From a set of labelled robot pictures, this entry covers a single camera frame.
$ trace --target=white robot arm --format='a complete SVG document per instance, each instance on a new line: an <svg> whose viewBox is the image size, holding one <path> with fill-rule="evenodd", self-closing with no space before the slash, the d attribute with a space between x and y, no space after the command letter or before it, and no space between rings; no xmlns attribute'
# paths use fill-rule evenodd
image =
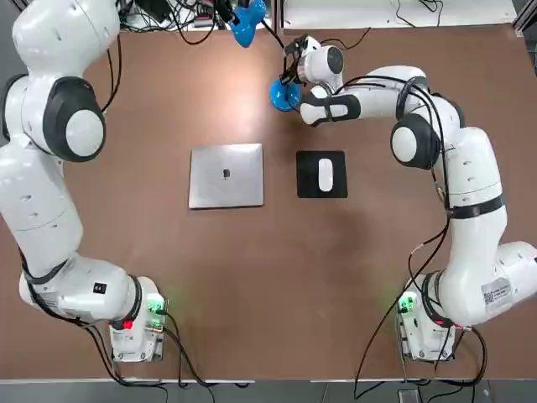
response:
<svg viewBox="0 0 537 403"><path fill-rule="evenodd" d="M82 224L65 187L63 162L85 162L102 150L105 119L84 70L114 41L113 0L39 0L13 26L28 67L7 85L2 106L0 213L25 262L19 292L56 315L111 323L114 358L158 359L164 298L146 277L76 253Z"/></svg>
<svg viewBox="0 0 537 403"><path fill-rule="evenodd" d="M315 84L302 98L304 122L317 126L349 119L397 118L390 138L395 159L408 167L435 170L442 178L447 171L448 189L443 191L449 195L449 263L442 271L419 276L416 283L423 286L424 295L412 285L399 308L406 353L413 359L435 361L447 338L442 356L448 358L454 325L486 322L537 291L537 249L524 242L499 244L507 213L493 147L480 128L465 127L454 102L429 94L422 70L384 67L343 87L339 85L342 63L338 64L341 69L326 73L329 49L335 48L302 53L299 65L308 67L298 69L298 77Z"/></svg>

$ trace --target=floor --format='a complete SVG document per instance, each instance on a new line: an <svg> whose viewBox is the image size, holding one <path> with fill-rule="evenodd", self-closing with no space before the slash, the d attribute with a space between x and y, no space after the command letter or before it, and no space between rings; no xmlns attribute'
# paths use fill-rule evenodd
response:
<svg viewBox="0 0 537 403"><path fill-rule="evenodd" d="M361 383L358 391L370 387L370 383ZM352 401L351 383L332 383L325 389L325 383L307 381L258 382L241 390L234 385L222 385L214 388L216 403L344 403ZM399 403L398 392L408 386L391 382L380 386L360 399L362 403ZM456 388L434 383L421 388L423 402L439 393ZM535 402L537 381L483 381L476 388L475 403L517 403ZM164 403L162 390L124 388L112 382L78 382L78 383L39 383L26 385L0 385L0 401L3 403ZM169 402L211 403L209 393L194 386L190 390L178 393L176 385L169 386ZM456 395L435 399L435 403L472 401L472 389L464 389Z"/></svg>

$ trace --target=label sticker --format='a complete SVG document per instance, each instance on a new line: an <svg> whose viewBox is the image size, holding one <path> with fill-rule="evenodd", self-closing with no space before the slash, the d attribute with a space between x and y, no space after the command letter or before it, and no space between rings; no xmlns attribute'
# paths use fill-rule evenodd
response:
<svg viewBox="0 0 537 403"><path fill-rule="evenodd" d="M492 283L482 285L481 292L483 293L483 300L485 300L485 309L487 312L498 309L500 306L513 303L511 283L504 277L500 277Z"/></svg>

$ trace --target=qr code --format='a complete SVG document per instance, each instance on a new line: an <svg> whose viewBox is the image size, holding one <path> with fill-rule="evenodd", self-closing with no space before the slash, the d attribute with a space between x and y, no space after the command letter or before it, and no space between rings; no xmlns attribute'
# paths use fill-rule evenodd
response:
<svg viewBox="0 0 537 403"><path fill-rule="evenodd" d="M485 298L485 305L492 304L494 302L494 293L492 291L483 292L483 296Z"/></svg>

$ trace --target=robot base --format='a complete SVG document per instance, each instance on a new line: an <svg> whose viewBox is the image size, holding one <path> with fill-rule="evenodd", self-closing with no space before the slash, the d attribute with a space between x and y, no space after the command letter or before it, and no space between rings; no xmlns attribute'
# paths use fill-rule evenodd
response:
<svg viewBox="0 0 537 403"><path fill-rule="evenodd" d="M420 288L424 278L424 275L419 275L415 279ZM455 327L441 327L429 319L423 307L421 293L415 285L411 285L401 296L397 308L399 345L402 346L402 354L406 358L426 362L435 362L439 356L440 361L454 358L452 349Z"/></svg>
<svg viewBox="0 0 537 403"><path fill-rule="evenodd" d="M120 363L162 361L164 356L164 325L167 301L160 295L155 283L147 277L138 277L142 286L142 305L130 328L117 330L110 326L113 359Z"/></svg>

